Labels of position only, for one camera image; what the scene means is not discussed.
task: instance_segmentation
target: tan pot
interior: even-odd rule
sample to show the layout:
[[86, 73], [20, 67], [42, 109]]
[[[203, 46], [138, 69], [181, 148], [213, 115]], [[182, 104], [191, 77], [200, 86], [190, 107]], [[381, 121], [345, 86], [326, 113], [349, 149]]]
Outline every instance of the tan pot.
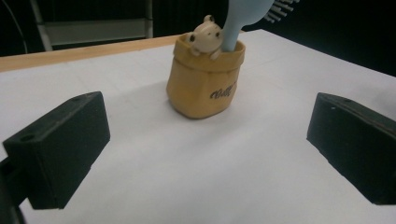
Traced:
[[166, 87], [176, 111], [191, 119], [203, 119], [226, 109], [235, 94], [245, 45], [222, 52], [216, 60], [209, 54], [194, 56], [181, 35], [175, 44], [172, 70]]

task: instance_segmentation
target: screw hole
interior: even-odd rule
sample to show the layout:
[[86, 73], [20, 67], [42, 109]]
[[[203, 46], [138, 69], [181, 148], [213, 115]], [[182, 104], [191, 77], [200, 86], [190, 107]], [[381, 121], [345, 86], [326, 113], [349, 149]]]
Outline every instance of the screw hole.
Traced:
[[35, 135], [32, 133], [26, 134], [24, 137], [21, 138], [22, 142], [27, 142], [35, 138]]

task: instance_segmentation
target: toy bear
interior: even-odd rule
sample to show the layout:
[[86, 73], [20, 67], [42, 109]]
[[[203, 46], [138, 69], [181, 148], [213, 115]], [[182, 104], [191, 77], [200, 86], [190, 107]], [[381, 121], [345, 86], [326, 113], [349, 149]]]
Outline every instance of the toy bear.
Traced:
[[216, 60], [221, 54], [222, 31], [215, 24], [214, 18], [207, 15], [204, 18], [204, 23], [187, 34], [186, 41], [191, 45], [193, 55], [199, 56], [201, 53], [208, 53], [211, 60]]

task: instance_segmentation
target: bear face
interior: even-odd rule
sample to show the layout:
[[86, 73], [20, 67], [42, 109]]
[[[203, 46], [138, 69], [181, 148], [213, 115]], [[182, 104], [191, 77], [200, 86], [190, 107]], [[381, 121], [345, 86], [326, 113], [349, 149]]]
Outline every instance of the bear face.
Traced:
[[191, 53], [195, 56], [201, 53], [216, 53], [211, 56], [216, 59], [219, 56], [219, 48], [223, 41], [222, 31], [215, 24], [212, 16], [208, 15], [204, 18], [204, 23], [200, 24], [191, 33], [188, 33], [186, 41], [191, 45]]

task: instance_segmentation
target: wooden table edge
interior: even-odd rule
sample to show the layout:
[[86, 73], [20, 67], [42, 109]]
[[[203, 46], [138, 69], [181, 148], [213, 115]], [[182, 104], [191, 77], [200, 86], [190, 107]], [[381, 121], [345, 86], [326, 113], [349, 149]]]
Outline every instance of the wooden table edge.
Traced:
[[141, 49], [152, 49], [175, 44], [179, 35], [120, 42], [77, 49], [63, 49], [32, 54], [0, 57], [0, 72], [55, 63], [72, 62]]

